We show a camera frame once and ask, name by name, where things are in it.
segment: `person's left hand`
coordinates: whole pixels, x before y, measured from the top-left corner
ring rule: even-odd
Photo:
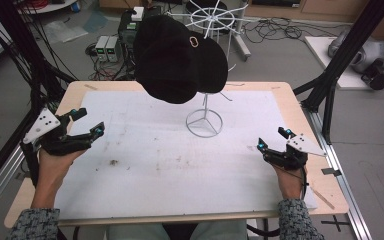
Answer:
[[[31,208],[53,208],[55,196],[74,160],[85,151],[53,156],[39,150],[39,179]]]

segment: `sleeve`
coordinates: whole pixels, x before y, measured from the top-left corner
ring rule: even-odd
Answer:
[[[311,222],[305,202],[284,199],[279,202],[280,239],[324,239]]]
[[[7,239],[57,239],[59,209],[37,208],[21,212]]]

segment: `floor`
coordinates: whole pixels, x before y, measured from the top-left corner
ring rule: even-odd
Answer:
[[[85,49],[101,35],[117,33],[117,12],[102,12],[96,6],[96,1],[83,1],[80,13],[72,13],[70,9],[42,14],[43,24],[52,21],[67,21],[70,28],[80,26],[87,29],[87,35],[72,42],[56,42],[51,46],[66,66],[78,79],[87,80],[93,71],[93,63],[85,54]],[[338,24],[325,23],[323,26],[332,27]],[[324,28],[326,31],[339,34],[348,26]],[[321,35],[315,29],[305,29],[313,35]],[[252,41],[259,41],[255,31],[249,31]],[[264,40],[261,43],[244,41],[252,56],[246,61],[239,56],[235,48],[231,49],[229,65],[235,68],[229,72],[228,81],[281,81],[288,82],[292,88],[314,79],[320,75],[323,68],[311,53],[305,43],[292,40]],[[47,59],[43,40],[37,41]],[[220,38],[220,44],[227,49],[226,37]],[[308,92],[297,96],[304,100]],[[15,65],[5,55],[0,56],[0,149],[5,144],[18,123],[29,109],[29,89],[18,73]],[[384,239],[384,90],[383,91],[344,91],[338,89],[335,95],[335,105],[332,118],[333,146],[340,160],[344,174],[351,186],[358,206],[366,221],[373,239]],[[19,174],[15,174],[5,191],[0,196],[0,239],[4,239],[8,229],[3,225],[3,219],[8,211],[18,187],[21,184]],[[348,222],[345,215],[335,216],[339,222]],[[334,221],[333,216],[313,217],[314,225],[327,239],[354,239],[352,229],[348,225],[332,225],[325,222]],[[271,219],[270,226],[277,226],[276,219]],[[64,228],[68,238],[73,233],[72,228]],[[81,239],[99,239],[103,228],[81,228]]]

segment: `hand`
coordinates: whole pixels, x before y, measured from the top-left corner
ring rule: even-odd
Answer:
[[[301,170],[286,171],[283,168],[272,165],[277,174],[279,188],[284,199],[300,199],[302,190]]]
[[[39,179],[37,181],[31,208],[53,208],[58,189],[74,160],[85,151],[65,156],[52,156],[45,150],[39,150]]]

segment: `circular metal base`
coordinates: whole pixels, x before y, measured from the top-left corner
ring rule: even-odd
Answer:
[[[210,138],[221,132],[223,119],[213,110],[198,109],[186,117],[186,127],[198,137]]]

